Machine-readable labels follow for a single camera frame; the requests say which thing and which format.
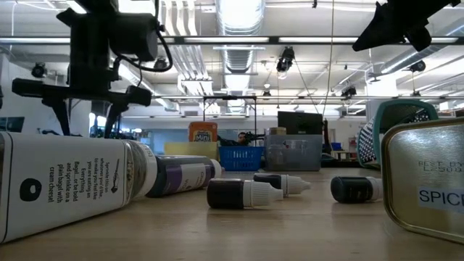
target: monitor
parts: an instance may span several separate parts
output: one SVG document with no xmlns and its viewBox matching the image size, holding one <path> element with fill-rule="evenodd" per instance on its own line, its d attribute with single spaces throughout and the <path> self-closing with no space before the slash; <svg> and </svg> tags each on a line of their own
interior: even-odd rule
<svg viewBox="0 0 464 261">
<path fill-rule="evenodd" d="M 287 129 L 288 135 L 306 134 L 322 135 L 323 119 L 322 115 L 304 112 L 278 112 L 278 127 Z"/>
</svg>

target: ceiling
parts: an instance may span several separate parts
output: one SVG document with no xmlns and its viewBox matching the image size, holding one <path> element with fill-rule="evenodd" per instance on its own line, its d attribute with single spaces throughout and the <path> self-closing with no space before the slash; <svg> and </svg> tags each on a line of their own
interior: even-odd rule
<svg viewBox="0 0 464 261">
<path fill-rule="evenodd" d="M 371 21 L 376 1 L 335 0 L 334 10 L 331 8 L 332 1 L 319 0 L 318 2 L 318 7 L 313 9 L 311 1 L 267 1 L 261 34 L 263 36 L 330 36 L 333 13 L 334 36 L 358 36 Z M 65 1 L 50 1 L 50 3 L 59 9 L 67 7 Z M 215 1 L 196 0 L 195 5 L 197 6 L 196 28 L 199 35 L 217 35 Z M 19 4 L 15 4 L 14 1 L 0 0 L 0 36 L 12 34 L 14 36 L 69 36 L 69 28 L 55 18 L 58 12 L 42 0 L 19 1 Z M 441 36 L 439 34 L 442 28 L 459 20 L 463 15 L 464 5 L 462 4 L 454 9 L 443 9 L 430 17 L 427 28 L 431 35 Z M 213 91 L 220 91 L 225 88 L 220 52 L 213 50 L 212 46 L 201 48 L 204 63 L 212 77 Z M 257 75 L 251 77 L 247 94 L 261 95 L 264 84 L 269 83 L 273 96 L 278 94 L 281 96 L 304 95 L 304 80 L 311 94 L 326 95 L 327 90 L 335 88 L 336 92 L 344 87 L 337 84 L 355 70 L 367 69 L 371 64 L 388 62 L 411 48 L 410 46 L 382 46 L 370 51 L 354 52 L 351 46 L 294 46 L 298 66 L 294 64 L 287 78 L 278 80 L 274 62 L 281 54 L 283 46 L 265 46 L 265 50 L 256 52 L 252 73 L 257 73 Z M 49 70 L 60 74 L 66 73 L 69 46 L 16 45 L 12 47 L 12 53 L 24 66 L 31 66 L 34 62 L 47 62 Z M 464 61 L 460 57 L 463 53 L 464 46 L 448 46 L 425 58 L 427 70 L 415 75 L 415 80 L 412 80 L 410 72 L 395 73 L 399 94 L 411 94 L 413 87 L 420 88 L 431 83 L 438 83 L 461 73 Z M 455 61 L 449 65 L 439 67 L 454 59 Z M 352 76 L 352 79 L 362 79 L 364 75 L 364 72 L 359 71 L 358 74 Z M 144 72 L 144 80 L 150 82 L 159 94 L 182 94 L 176 87 L 178 72 L 175 69 L 165 73 Z M 115 85 L 115 88 L 123 90 L 124 86 L 126 85 L 119 84 Z M 360 81 L 357 85 L 358 95 L 364 93 L 364 86 L 365 81 Z M 427 95 L 442 95 L 460 88 L 460 81 L 458 81 L 453 85 L 431 91 Z"/>
</svg>

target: tin lid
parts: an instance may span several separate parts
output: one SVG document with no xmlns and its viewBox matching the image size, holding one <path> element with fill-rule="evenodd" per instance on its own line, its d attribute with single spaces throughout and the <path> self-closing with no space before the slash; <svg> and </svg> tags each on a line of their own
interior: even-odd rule
<svg viewBox="0 0 464 261">
<path fill-rule="evenodd" d="M 381 145 L 384 204 L 416 233 L 464 244 L 464 118 L 398 125 Z"/>
</svg>

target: blue basket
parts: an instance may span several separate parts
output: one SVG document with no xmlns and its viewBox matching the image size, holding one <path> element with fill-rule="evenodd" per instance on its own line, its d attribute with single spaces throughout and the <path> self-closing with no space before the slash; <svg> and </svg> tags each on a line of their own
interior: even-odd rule
<svg viewBox="0 0 464 261">
<path fill-rule="evenodd" d="M 228 171 L 256 171 L 260 169 L 264 147 L 222 146 L 220 164 Z"/>
</svg>

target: orange box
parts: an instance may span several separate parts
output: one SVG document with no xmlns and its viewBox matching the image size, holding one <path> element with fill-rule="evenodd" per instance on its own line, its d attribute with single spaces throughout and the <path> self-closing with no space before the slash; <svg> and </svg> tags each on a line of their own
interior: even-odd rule
<svg viewBox="0 0 464 261">
<path fill-rule="evenodd" d="M 192 122 L 188 126 L 188 141 L 218 141 L 218 124 L 211 122 Z"/>
</svg>

